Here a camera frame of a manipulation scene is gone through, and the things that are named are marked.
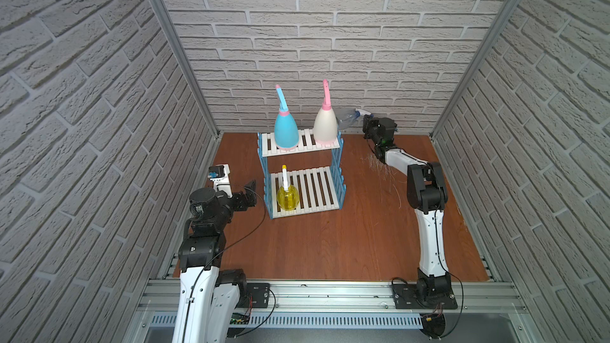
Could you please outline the yellow transparent spray bottle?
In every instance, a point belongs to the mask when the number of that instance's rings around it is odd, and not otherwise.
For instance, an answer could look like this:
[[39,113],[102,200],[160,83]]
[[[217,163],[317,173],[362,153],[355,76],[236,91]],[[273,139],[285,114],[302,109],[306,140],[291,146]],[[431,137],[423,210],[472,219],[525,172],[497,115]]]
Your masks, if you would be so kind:
[[278,189],[276,200],[283,211],[295,211],[300,202],[299,192],[289,180],[286,165],[282,166],[281,186]]

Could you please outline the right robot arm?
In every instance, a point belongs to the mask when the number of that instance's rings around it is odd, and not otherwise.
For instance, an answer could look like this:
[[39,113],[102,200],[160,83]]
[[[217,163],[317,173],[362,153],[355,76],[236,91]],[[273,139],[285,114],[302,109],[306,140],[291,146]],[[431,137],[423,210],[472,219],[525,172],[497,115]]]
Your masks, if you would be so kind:
[[416,296],[420,303],[430,303],[452,293],[443,241],[443,217],[449,195],[440,163],[413,157],[398,147],[394,143],[396,129],[397,124],[390,118],[366,115],[363,120],[364,138],[373,142],[376,158],[407,177],[408,203],[415,210],[419,228]]

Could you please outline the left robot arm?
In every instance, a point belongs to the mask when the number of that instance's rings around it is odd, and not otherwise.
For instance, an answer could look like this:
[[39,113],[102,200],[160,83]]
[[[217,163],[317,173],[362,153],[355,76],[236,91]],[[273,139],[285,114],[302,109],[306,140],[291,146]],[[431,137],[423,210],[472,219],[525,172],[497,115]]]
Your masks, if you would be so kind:
[[184,227],[179,249],[180,298],[174,342],[224,342],[235,308],[246,294],[241,269],[220,269],[227,250],[224,229],[234,213],[257,205],[253,180],[243,192],[228,195],[201,188],[189,196],[192,217]]

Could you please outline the blue pink spray bottle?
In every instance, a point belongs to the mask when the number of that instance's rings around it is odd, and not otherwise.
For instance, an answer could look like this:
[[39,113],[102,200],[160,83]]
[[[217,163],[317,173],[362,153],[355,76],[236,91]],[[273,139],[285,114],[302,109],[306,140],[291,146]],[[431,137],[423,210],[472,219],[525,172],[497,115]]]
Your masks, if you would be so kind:
[[300,140],[297,124],[279,85],[276,85],[276,93],[280,100],[279,113],[274,125],[276,146],[283,150],[295,149]]

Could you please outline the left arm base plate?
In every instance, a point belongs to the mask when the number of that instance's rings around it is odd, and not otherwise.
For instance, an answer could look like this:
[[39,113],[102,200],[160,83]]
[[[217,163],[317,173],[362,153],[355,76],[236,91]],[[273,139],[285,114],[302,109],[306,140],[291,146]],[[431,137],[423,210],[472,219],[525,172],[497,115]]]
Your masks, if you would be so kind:
[[270,297],[270,283],[248,283],[246,293],[238,301],[239,310],[267,309]]

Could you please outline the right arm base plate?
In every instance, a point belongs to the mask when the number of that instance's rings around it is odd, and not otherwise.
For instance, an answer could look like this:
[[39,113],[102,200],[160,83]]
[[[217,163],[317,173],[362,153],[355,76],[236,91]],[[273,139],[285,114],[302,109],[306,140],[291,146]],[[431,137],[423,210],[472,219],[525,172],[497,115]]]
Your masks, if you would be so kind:
[[428,292],[419,290],[417,284],[397,282],[391,284],[392,299],[397,310],[457,310],[455,295],[451,292]]

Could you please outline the white pink spray bottle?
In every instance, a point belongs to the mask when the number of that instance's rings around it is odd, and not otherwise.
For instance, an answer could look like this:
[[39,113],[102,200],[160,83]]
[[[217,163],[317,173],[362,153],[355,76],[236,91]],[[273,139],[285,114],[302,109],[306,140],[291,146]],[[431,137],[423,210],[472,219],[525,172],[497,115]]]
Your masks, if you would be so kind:
[[322,106],[316,115],[314,123],[314,138],[318,145],[332,145],[337,138],[338,124],[330,97],[330,85],[326,79],[322,81],[324,98]]

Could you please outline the clear blue spray bottle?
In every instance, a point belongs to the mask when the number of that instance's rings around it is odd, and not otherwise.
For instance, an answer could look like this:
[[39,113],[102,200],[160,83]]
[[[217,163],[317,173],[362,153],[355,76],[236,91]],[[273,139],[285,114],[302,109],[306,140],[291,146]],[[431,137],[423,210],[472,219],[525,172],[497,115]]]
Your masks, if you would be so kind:
[[365,116],[373,116],[373,114],[364,109],[357,108],[342,108],[335,112],[339,130],[349,129],[349,127],[356,125]]

